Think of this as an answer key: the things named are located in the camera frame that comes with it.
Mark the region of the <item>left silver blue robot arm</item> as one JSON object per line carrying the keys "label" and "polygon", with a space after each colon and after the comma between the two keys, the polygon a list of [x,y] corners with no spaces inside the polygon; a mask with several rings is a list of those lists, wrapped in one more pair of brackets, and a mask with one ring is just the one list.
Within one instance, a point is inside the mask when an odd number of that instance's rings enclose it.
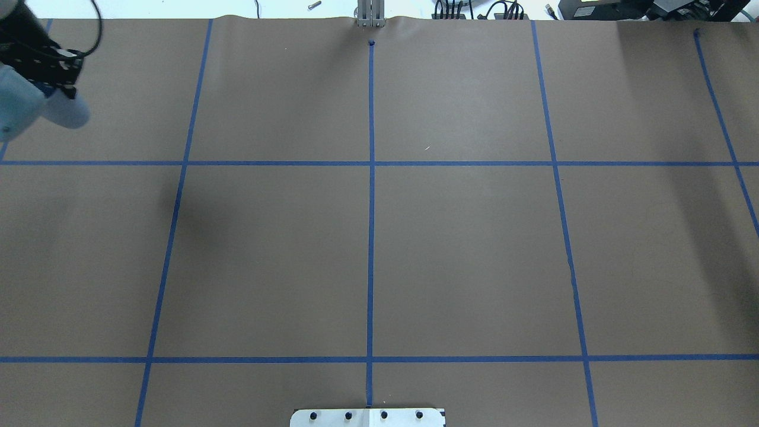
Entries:
{"label": "left silver blue robot arm", "polygon": [[80,129],[90,110],[76,84],[85,59],[100,45],[103,21],[97,13],[98,33],[86,52],[65,49],[24,1],[3,1],[1,6],[1,138],[11,142],[39,119],[65,129]]}

